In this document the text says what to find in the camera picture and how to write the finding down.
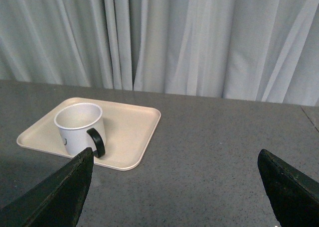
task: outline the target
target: gray table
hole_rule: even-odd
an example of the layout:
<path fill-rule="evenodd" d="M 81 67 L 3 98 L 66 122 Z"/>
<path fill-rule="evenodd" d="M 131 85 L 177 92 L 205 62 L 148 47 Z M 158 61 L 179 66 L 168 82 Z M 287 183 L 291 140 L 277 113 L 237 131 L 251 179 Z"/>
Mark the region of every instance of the gray table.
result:
<path fill-rule="evenodd" d="M 130 171 L 94 166 L 78 226 L 279 226 L 257 156 L 319 181 L 319 108 L 0 81 L 0 207 L 69 161 L 16 138 L 65 99 L 154 107 L 161 120 Z"/>

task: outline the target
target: white mug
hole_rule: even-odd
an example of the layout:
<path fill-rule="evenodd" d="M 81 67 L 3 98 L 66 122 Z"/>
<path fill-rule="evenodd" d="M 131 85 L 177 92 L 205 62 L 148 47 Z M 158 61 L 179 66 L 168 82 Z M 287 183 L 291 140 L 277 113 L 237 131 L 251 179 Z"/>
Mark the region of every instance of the white mug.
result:
<path fill-rule="evenodd" d="M 92 103 L 70 105 L 54 117 L 66 151 L 75 156 L 91 147 L 96 157 L 105 154 L 106 141 L 102 109 Z"/>

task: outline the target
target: cream tray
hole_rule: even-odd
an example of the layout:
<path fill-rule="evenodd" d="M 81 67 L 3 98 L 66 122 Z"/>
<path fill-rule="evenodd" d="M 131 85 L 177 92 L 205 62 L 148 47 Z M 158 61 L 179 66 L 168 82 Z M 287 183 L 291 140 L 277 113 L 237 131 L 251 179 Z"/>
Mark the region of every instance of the cream tray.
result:
<path fill-rule="evenodd" d="M 136 167 L 160 120 L 154 108 L 114 103 L 108 101 L 71 98 L 67 99 L 19 135 L 16 142 L 21 147 L 69 157 L 54 124 L 54 116 L 66 106 L 76 103 L 95 103 L 103 110 L 106 133 L 106 154 L 94 157 L 94 164 L 127 171 Z"/>

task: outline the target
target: tray rim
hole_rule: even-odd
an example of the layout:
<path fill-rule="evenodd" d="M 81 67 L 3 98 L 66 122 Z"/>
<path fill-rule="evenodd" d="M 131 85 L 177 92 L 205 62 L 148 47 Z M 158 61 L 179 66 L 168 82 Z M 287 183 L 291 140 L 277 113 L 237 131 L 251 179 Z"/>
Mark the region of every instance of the tray rim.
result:
<path fill-rule="evenodd" d="M 115 170 L 119 170 L 119 171 L 128 171 L 128 170 L 132 170 L 133 168 L 137 167 L 139 165 L 139 163 L 141 162 L 144 153 L 149 145 L 149 142 L 156 130 L 156 127 L 160 121 L 161 118 L 161 112 L 156 109 L 156 108 L 152 108 L 152 107 L 145 107 L 145 106 L 139 106 L 139 105 L 133 105 L 133 104 L 125 104 L 125 103 L 119 103 L 119 102 L 112 102 L 112 101 L 107 101 L 107 100 L 98 100 L 98 99 L 88 99 L 88 98 L 81 98 L 81 97 L 72 97 L 72 98 L 68 98 L 64 101 L 62 101 L 60 104 L 58 104 L 56 107 L 54 107 L 51 111 L 49 111 L 47 114 L 45 114 L 43 117 L 41 117 L 39 120 L 37 120 L 34 124 L 32 124 L 31 126 L 29 126 L 26 130 L 24 130 L 16 139 L 16 143 L 22 147 L 22 148 L 26 148 L 26 149 L 30 149 L 30 150 L 35 150 L 35 151 L 39 151 L 39 152 L 44 152 L 44 153 L 48 153 L 48 154 L 52 154 L 52 155 L 57 155 L 57 156 L 62 156 L 62 157 L 67 157 L 67 158 L 73 158 L 71 155 L 65 155 L 65 154 L 61 154 L 61 153 L 53 153 L 53 152 L 48 152 L 45 150 L 39 150 L 37 148 L 34 148 L 32 146 L 29 145 L 25 145 L 23 143 L 21 143 L 21 139 L 26 135 L 26 133 L 35 125 L 41 125 L 47 118 L 50 118 L 48 116 L 51 116 L 51 113 L 55 114 L 56 112 L 58 112 L 59 108 L 63 108 L 60 106 L 65 105 L 65 103 L 67 102 L 74 102 L 74 103 L 69 103 L 68 105 L 72 105 L 72 104 L 76 104 L 76 103 L 82 103 L 82 102 L 90 102 L 90 101 L 99 101 L 99 102 L 108 102 L 108 103 L 113 103 L 113 104 L 117 104 L 117 105 L 124 105 L 124 106 L 131 106 L 131 107 L 135 107 L 135 108 L 144 108 L 144 109 L 149 109 L 149 110 L 153 110 L 154 112 L 156 112 L 158 114 L 158 117 L 156 119 L 156 123 L 154 124 L 152 131 L 150 132 L 150 136 L 145 144 L 145 147 L 143 147 L 143 151 L 141 153 L 141 156 L 139 157 L 139 159 L 137 160 L 137 162 L 131 166 L 128 167 L 116 167 L 116 166 L 112 166 L 112 165 L 105 165 L 103 163 L 99 163 L 99 159 L 94 157 L 94 164 L 98 165 L 98 166 L 103 166 L 103 167 L 107 167 L 107 168 L 111 168 L 111 169 L 115 169 Z"/>

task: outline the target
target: white curtain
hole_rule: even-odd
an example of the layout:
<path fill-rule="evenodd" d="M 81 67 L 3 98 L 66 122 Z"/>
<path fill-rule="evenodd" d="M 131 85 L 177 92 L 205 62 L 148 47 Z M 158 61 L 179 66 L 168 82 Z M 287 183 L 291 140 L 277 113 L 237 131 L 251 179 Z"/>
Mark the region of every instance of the white curtain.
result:
<path fill-rule="evenodd" d="M 319 0 L 0 0 L 0 78 L 319 106 Z"/>

